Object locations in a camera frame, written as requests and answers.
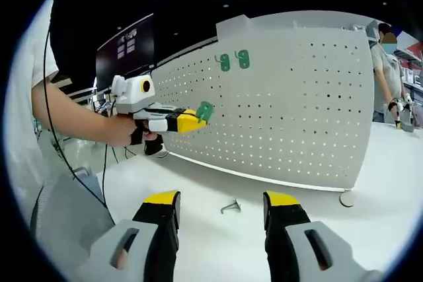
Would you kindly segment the person's left hand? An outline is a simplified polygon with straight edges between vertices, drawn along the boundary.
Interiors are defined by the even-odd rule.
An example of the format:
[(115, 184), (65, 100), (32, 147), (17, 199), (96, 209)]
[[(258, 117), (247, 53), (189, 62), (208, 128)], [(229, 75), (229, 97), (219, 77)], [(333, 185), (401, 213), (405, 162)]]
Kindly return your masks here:
[(141, 137), (143, 140), (154, 141), (157, 133), (149, 130), (149, 124), (146, 120), (135, 121), (131, 118), (122, 116), (113, 116), (106, 119), (106, 141), (105, 143), (113, 147), (125, 147), (131, 144), (132, 134), (137, 129), (136, 123), (142, 125)]

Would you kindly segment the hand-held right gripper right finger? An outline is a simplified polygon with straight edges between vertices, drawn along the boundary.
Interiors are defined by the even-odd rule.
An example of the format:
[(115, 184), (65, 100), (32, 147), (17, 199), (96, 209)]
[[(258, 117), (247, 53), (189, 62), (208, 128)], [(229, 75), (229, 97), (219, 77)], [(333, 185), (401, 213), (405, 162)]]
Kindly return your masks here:
[(383, 274), (366, 270), (352, 247), (328, 226), (311, 221), (298, 200), (266, 191), (264, 243), (272, 281), (380, 281)]

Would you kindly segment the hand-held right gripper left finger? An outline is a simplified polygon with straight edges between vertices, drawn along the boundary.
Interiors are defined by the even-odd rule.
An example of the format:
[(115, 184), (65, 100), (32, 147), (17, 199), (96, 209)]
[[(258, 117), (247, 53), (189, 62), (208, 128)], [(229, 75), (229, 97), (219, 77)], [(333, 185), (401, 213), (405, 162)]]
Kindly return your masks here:
[(180, 222), (180, 192), (153, 194), (132, 220), (122, 220), (91, 246), (79, 267), (83, 281), (172, 281)]

